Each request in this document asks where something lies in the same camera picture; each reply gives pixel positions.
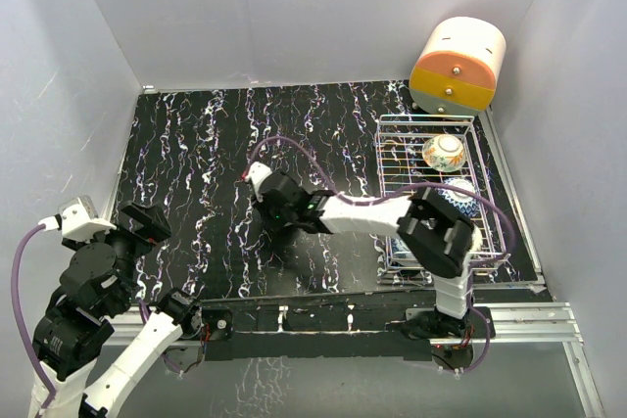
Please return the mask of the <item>white bowl black striped outside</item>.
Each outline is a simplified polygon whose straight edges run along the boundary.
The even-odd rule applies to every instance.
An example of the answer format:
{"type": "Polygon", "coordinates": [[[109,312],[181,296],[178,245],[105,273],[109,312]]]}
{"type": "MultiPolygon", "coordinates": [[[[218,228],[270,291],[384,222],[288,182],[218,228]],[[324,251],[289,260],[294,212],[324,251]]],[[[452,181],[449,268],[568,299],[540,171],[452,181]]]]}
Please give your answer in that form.
{"type": "Polygon", "coordinates": [[[470,255],[475,255],[482,251],[483,236],[481,230],[475,226],[472,232],[471,245],[468,250],[470,255]]]}

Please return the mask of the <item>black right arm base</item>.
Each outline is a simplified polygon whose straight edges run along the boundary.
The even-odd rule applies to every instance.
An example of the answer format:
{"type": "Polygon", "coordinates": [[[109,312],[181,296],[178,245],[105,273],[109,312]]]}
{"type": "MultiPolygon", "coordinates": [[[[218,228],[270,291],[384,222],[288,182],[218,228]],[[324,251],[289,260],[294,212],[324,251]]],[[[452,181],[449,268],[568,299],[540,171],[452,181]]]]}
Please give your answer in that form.
{"type": "Polygon", "coordinates": [[[461,319],[433,308],[408,308],[400,320],[385,323],[386,331],[397,331],[413,340],[470,340],[496,337],[492,312],[488,307],[472,306],[461,319]]]}

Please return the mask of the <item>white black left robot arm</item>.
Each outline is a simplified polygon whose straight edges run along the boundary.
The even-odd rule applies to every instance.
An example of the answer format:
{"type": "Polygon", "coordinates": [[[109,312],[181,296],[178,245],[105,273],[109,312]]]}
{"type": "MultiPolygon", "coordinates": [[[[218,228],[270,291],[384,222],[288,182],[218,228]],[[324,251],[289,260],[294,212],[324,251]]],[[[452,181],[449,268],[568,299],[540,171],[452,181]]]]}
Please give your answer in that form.
{"type": "Polygon", "coordinates": [[[16,249],[11,301],[34,372],[31,417],[118,416],[130,393],[167,349],[201,330],[198,302],[174,288],[153,311],[141,308],[140,331],[95,382],[88,381],[103,345],[115,333],[112,319],[128,312],[138,290],[136,261],[171,235],[159,206],[125,202],[119,210],[133,221],[133,228],[100,217],[89,197],[73,198],[56,214],[41,219],[16,249]],[[30,334],[19,300],[19,270],[26,244],[44,231],[60,232],[63,246],[73,255],[30,334]]]}

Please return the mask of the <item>red patterned bowl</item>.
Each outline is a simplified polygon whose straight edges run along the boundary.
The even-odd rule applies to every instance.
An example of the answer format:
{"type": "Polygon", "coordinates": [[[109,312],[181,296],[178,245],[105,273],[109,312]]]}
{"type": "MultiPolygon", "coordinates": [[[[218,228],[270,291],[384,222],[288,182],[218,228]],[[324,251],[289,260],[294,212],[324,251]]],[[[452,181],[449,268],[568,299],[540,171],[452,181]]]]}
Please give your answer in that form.
{"type": "MultiPolygon", "coordinates": [[[[472,194],[475,193],[475,188],[472,182],[466,178],[453,177],[444,181],[445,186],[460,188],[466,192],[472,194]]],[[[469,218],[476,217],[479,213],[479,203],[477,200],[465,193],[459,193],[452,191],[451,189],[439,188],[438,194],[448,201],[452,206],[458,209],[462,214],[469,218]]]]}

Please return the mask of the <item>floral cream bowl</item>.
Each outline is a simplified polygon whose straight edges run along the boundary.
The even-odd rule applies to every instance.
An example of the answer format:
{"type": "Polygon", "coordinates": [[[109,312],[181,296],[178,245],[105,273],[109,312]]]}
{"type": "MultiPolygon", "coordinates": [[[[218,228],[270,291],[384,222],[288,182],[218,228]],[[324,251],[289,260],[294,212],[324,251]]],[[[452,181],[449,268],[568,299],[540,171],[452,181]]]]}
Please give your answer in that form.
{"type": "Polygon", "coordinates": [[[439,134],[428,139],[422,145],[421,154],[427,165],[439,172],[455,172],[466,163],[462,142],[451,134],[439,134]]]}

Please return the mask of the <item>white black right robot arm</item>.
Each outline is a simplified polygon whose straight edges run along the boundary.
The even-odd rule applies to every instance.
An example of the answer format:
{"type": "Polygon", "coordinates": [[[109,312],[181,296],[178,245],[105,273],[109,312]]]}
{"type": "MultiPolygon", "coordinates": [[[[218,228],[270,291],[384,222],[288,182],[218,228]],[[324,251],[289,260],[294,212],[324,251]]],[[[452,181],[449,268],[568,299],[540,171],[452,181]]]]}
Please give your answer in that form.
{"type": "Polygon", "coordinates": [[[291,176],[253,163],[244,176],[265,228],[310,234],[364,233],[402,241],[433,278],[438,328],[456,337],[472,322],[471,254],[481,233],[432,185],[411,196],[354,198],[330,189],[309,192],[291,176]]]}

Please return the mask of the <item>blue white patterned bowl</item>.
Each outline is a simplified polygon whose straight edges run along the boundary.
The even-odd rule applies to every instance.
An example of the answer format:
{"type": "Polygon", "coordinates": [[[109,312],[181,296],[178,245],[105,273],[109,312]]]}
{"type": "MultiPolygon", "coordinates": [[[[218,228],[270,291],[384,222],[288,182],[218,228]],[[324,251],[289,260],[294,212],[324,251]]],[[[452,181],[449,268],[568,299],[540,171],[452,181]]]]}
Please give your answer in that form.
{"type": "Polygon", "coordinates": [[[410,249],[400,239],[391,240],[391,254],[392,258],[408,259],[411,256],[410,249]]]}

